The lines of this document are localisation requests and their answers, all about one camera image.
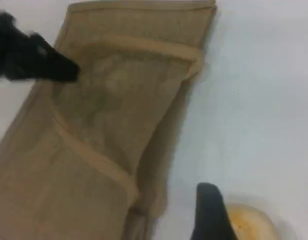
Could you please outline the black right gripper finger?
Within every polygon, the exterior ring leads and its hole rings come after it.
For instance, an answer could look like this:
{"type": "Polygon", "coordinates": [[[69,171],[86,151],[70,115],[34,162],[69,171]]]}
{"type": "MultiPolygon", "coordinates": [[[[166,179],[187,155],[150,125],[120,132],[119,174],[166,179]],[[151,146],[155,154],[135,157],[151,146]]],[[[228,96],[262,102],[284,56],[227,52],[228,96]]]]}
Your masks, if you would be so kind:
{"type": "Polygon", "coordinates": [[[192,240],[237,240],[219,188],[201,182],[196,188],[192,240]]]}

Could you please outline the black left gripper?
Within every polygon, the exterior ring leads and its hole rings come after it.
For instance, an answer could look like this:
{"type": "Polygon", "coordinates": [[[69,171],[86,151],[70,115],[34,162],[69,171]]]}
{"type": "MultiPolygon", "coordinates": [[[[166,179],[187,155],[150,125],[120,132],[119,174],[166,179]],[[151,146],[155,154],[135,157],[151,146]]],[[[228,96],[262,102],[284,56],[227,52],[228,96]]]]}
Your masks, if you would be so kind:
{"type": "Polygon", "coordinates": [[[40,34],[19,30],[15,18],[0,11],[0,78],[76,82],[79,73],[77,63],[59,53],[40,34]]]}

